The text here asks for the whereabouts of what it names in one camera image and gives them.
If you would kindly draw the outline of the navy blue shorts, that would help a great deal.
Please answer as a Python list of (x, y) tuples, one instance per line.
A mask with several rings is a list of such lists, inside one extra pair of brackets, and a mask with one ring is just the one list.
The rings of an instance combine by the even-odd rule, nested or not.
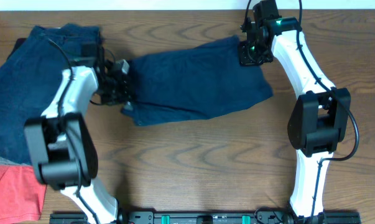
[(211, 119), (273, 96), (258, 66), (239, 63), (234, 35), (129, 61), (134, 98), (121, 110), (137, 126)]

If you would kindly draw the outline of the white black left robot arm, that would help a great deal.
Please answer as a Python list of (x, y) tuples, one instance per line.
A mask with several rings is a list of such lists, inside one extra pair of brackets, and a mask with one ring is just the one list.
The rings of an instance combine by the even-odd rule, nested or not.
[(62, 82), (49, 106), (24, 125), (36, 179), (73, 200), (82, 218), (59, 215), (61, 223), (121, 223), (118, 200), (98, 175), (98, 155), (84, 116), (92, 97), (99, 106), (130, 102), (134, 92), (125, 60), (108, 60), (101, 44), (83, 44), (81, 56), (67, 59)]

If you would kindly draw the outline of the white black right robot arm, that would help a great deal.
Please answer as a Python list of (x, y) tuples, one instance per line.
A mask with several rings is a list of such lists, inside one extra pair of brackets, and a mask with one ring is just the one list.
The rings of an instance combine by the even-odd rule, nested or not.
[(238, 46), (242, 66), (259, 66), (277, 59), (295, 92), (296, 104), (287, 134), (296, 150), (295, 183), (283, 223), (349, 223), (349, 213), (326, 213), (322, 196), (326, 171), (351, 121), (355, 140), (358, 125), (350, 111), (351, 95), (337, 88), (312, 56), (301, 17), (282, 17), (275, 0), (259, 1), (246, 16), (241, 30), (247, 39)]

